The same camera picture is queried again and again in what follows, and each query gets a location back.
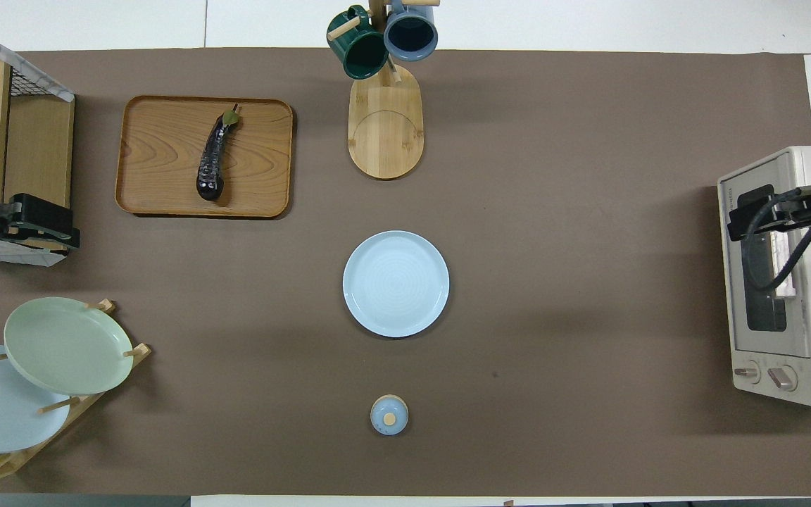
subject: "wooden base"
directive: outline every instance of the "wooden base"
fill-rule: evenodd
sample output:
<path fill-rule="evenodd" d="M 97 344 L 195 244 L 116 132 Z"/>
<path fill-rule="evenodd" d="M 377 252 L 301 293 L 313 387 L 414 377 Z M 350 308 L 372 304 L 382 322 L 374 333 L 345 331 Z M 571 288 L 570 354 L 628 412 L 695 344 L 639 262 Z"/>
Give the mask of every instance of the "wooden base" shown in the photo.
<path fill-rule="evenodd" d="M 348 150 L 363 173 L 392 180 L 414 169 L 425 151 L 421 89 L 411 72 L 389 66 L 352 83 Z"/>
<path fill-rule="evenodd" d="M 138 346 L 133 347 L 133 351 L 135 351 L 135 354 L 133 354 L 132 369 L 136 368 L 139 363 L 141 363 L 142 360 L 148 357 L 152 352 L 147 344 L 138 344 Z M 80 400 L 72 402 L 73 404 L 71 404 L 70 411 L 68 411 L 67 420 L 65 420 L 64 425 L 61 426 L 58 433 L 55 433 L 51 439 L 48 439 L 36 446 L 28 447 L 28 449 L 22 449 L 20 451 L 14 451 L 13 453 L 6 453 L 6 455 L 0 455 L 0 479 L 17 472 L 26 464 L 26 462 L 30 461 L 33 456 L 36 456 L 36 453 L 40 452 L 43 447 L 49 445 L 49 442 L 54 440 L 58 435 L 61 435 L 61 432 L 64 431 L 66 427 L 70 426 L 71 423 L 77 420 L 77 418 L 80 417 L 80 414 L 87 411 L 87 408 L 91 407 L 94 402 L 102 397 L 103 394 L 104 392 L 100 392 L 100 394 L 91 394 L 89 396 L 78 396 Z"/>

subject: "green plate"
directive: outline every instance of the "green plate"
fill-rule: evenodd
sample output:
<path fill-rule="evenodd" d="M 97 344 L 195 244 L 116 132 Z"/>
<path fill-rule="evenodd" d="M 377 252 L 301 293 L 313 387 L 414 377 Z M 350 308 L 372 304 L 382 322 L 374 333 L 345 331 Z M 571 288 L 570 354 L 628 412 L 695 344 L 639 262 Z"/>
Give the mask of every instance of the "green plate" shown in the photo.
<path fill-rule="evenodd" d="M 130 340 L 113 318 L 81 301 L 42 298 L 20 305 L 6 321 L 14 368 L 43 389 L 72 396 L 98 394 L 130 373 Z"/>

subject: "wooden tray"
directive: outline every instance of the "wooden tray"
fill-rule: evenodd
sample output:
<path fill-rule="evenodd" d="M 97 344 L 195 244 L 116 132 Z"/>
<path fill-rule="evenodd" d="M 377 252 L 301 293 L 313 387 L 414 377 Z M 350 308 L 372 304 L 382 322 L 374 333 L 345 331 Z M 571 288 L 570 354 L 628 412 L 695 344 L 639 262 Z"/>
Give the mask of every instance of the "wooden tray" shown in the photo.
<path fill-rule="evenodd" d="M 239 104 L 222 159 L 225 189 L 207 201 L 196 171 L 215 120 Z M 137 215 L 274 218 L 289 203 L 293 110 L 273 99 L 138 96 L 127 103 L 115 201 Z"/>

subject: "dish rack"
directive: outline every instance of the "dish rack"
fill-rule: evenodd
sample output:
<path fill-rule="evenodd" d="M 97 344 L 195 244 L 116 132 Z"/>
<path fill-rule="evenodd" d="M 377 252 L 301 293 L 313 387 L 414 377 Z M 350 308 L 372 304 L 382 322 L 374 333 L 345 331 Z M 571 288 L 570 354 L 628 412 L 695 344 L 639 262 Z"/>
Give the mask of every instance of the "dish rack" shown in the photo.
<path fill-rule="evenodd" d="M 98 303 L 94 304 L 87 304 L 90 308 L 98 308 L 100 311 L 103 311 L 105 314 L 111 314 L 115 311 L 115 303 L 110 301 L 110 299 L 103 299 Z M 152 350 L 149 348 L 148 344 L 138 344 L 137 346 L 133 347 L 131 351 L 126 352 L 126 356 L 133 357 L 133 363 L 131 366 L 131 373 L 133 369 L 135 369 L 139 363 L 141 363 L 144 359 L 149 357 L 149 354 Z M 67 429 L 72 423 L 74 423 L 77 418 L 79 418 L 84 412 L 87 411 L 88 408 L 93 406 L 93 403 L 99 400 L 103 396 L 104 392 L 99 392 L 99 394 L 90 394 L 86 396 L 72 396 L 68 398 L 68 400 L 56 403 L 49 407 L 41 408 L 41 411 L 48 411 L 54 410 L 55 408 L 64 407 L 65 405 L 70 405 L 68 409 L 68 417 L 65 418 L 64 423 L 61 425 L 61 428 L 55 432 L 54 435 L 46 439 L 45 441 L 38 443 L 35 446 L 27 447 L 26 449 L 21 449 L 9 453 L 0 453 L 0 479 L 9 475 L 14 474 L 17 472 L 22 466 L 26 465 L 28 461 L 30 461 L 33 456 L 36 456 L 37 453 L 45 449 L 45 446 L 49 445 L 54 439 L 57 439 L 58 435 L 61 435 L 61 432 Z"/>

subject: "black cable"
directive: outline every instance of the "black cable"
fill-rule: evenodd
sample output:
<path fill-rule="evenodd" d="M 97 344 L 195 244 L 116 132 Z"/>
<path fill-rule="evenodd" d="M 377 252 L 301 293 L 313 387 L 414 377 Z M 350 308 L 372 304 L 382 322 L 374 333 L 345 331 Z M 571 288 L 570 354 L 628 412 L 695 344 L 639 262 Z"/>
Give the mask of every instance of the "black cable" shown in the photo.
<path fill-rule="evenodd" d="M 803 235 L 803 239 L 797 243 L 797 248 L 794 249 L 793 253 L 791 253 L 791 257 L 788 258 L 788 262 L 784 264 L 784 267 L 778 272 L 778 276 L 776 276 L 771 282 L 760 285 L 759 282 L 756 282 L 755 277 L 753 276 L 753 269 L 750 266 L 750 261 L 752 260 L 752 256 L 750 256 L 750 245 L 752 244 L 753 235 L 756 232 L 756 227 L 759 225 L 759 222 L 762 222 L 764 216 L 766 216 L 770 209 L 773 206 L 791 200 L 798 196 L 799 192 L 798 189 L 789 190 L 789 192 L 784 192 L 783 194 L 779 194 L 773 196 L 769 202 L 762 205 L 762 208 L 759 209 L 759 212 L 753 216 L 753 220 L 750 221 L 750 224 L 747 226 L 746 234 L 743 236 L 743 240 L 741 240 L 741 263 L 743 264 L 743 278 L 753 289 L 756 289 L 758 292 L 768 292 L 773 291 L 773 289 L 778 288 L 778 286 L 784 282 L 784 279 L 791 274 L 792 270 L 794 270 L 794 266 L 797 265 L 797 262 L 800 260 L 800 257 L 803 256 L 805 250 L 811 243 L 811 226 L 809 227 L 807 233 Z"/>

